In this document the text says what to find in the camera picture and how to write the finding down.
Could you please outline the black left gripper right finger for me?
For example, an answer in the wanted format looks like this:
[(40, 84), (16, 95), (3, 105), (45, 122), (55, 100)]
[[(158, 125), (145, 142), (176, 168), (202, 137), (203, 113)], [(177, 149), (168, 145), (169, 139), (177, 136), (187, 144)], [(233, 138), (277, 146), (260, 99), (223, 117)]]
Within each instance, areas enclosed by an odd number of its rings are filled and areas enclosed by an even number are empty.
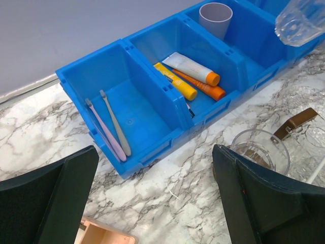
[(213, 147), (213, 167), (232, 243), (324, 243), (324, 188)]

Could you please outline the clear jar brown lid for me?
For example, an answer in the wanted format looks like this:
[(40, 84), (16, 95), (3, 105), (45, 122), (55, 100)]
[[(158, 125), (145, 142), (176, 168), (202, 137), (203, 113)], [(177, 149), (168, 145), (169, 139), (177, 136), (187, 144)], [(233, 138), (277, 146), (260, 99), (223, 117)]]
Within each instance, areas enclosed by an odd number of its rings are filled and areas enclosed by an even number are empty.
[(271, 136), (271, 141), (293, 139), (305, 150), (324, 150), (324, 116), (309, 107), (289, 118)]

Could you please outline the white toothbrush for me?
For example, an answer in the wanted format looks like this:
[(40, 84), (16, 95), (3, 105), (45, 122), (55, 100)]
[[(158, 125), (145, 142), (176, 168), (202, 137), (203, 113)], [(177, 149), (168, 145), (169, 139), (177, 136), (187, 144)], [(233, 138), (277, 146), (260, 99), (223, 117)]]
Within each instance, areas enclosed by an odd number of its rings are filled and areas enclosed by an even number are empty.
[(307, 184), (312, 184), (319, 172), (322, 170), (322, 168), (325, 165), (325, 158), (322, 159), (322, 161), (318, 164), (318, 166), (315, 168), (315, 170), (312, 172), (312, 174), (309, 176), (309, 178), (306, 180)]

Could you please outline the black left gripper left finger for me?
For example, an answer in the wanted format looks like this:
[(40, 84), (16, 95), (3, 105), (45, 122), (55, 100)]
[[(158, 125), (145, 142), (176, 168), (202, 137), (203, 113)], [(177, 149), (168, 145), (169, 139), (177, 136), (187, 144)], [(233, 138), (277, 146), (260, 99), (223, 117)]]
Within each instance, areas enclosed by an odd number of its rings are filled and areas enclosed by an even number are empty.
[(90, 145), (1, 181), (1, 243), (74, 243), (98, 163)]

